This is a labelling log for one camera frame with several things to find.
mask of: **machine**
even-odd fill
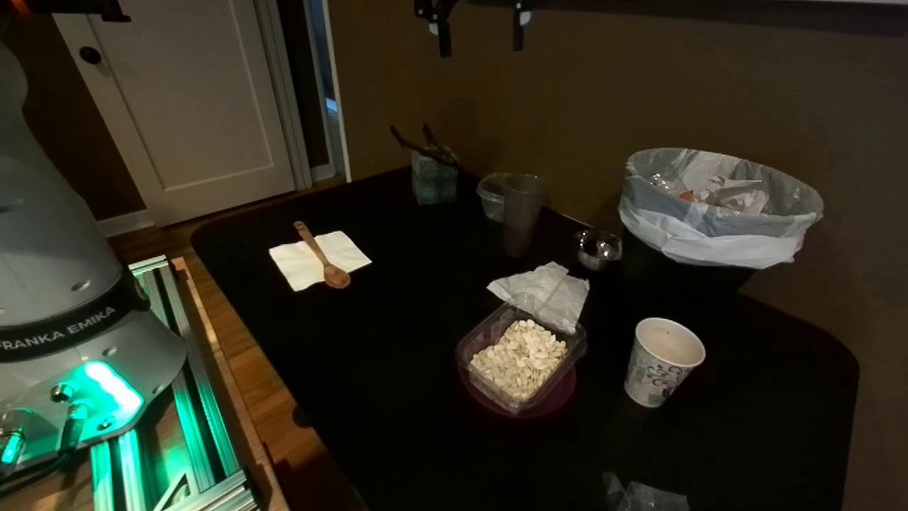
[[[25,93],[0,42],[0,486],[135,428],[187,357],[35,141]]]

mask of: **black table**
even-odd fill
[[[494,310],[487,283],[550,259],[570,263],[579,226],[545,214],[531,255],[508,262],[471,187],[465,178],[457,204],[417,208],[409,172],[386,172],[193,236],[372,511],[606,509],[603,470],[682,492],[694,509],[841,509],[854,357],[738,296],[736,273],[667,263],[637,245],[592,276],[592,344],[570,405],[540,424],[484,411],[464,391],[455,347]],[[296,218],[348,231],[374,263],[343,292],[289,292],[267,249],[296,238]],[[633,324],[648,313],[677,316],[709,350],[660,411],[623,391]]]

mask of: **napkin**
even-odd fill
[[[592,296],[592,280],[573,279],[562,263],[548,262],[531,273],[498,279],[487,290],[501,300],[538,316],[542,324],[573,334]]]
[[[316,236],[316,245],[335,266],[348,273],[355,273],[372,263],[372,259],[343,231]],[[288,279],[289,290],[296,292],[323,280],[323,263],[318,262],[318,255],[311,249],[308,240],[279,245],[269,249],[269,255],[279,263],[282,276]]]

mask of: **white paper cup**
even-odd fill
[[[667,319],[644,319],[633,334],[624,391],[638,405],[660,408],[706,360],[706,347],[685,324]]]

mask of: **white door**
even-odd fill
[[[132,23],[65,13],[58,25],[153,222],[292,191],[255,3],[125,0],[122,9]]]

